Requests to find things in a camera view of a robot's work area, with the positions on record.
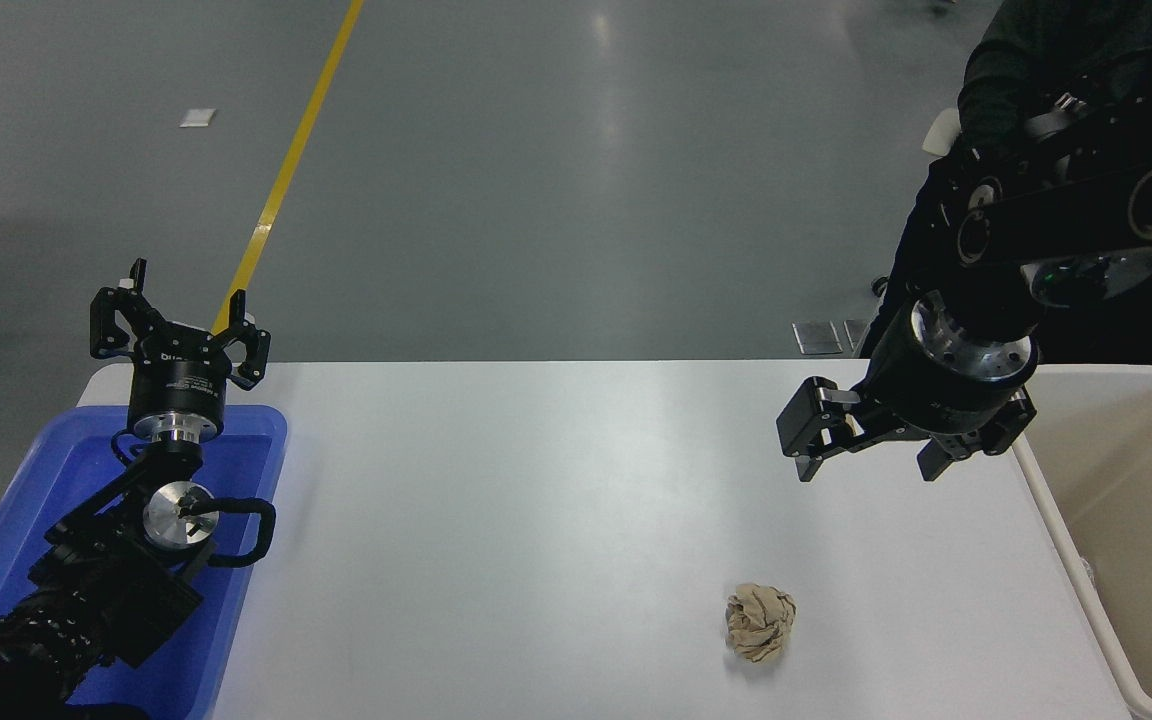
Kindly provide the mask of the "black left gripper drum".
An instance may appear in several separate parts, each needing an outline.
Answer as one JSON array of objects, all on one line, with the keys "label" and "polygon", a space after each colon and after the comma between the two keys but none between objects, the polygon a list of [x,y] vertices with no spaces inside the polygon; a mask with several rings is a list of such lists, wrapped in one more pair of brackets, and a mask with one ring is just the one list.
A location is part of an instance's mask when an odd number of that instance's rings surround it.
[{"label": "black left gripper drum", "polygon": [[214,338],[192,325],[157,325],[132,348],[128,420],[194,414],[223,420],[232,363]]}]

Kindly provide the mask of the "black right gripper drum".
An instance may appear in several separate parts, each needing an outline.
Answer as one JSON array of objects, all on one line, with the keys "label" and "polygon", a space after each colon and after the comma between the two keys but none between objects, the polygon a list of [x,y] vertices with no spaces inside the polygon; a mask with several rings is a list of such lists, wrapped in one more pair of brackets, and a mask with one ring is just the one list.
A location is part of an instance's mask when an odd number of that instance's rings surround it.
[{"label": "black right gripper drum", "polygon": [[861,392],[911,427],[964,435],[1033,376],[1033,338],[990,340],[942,304],[905,304],[879,338]]}]

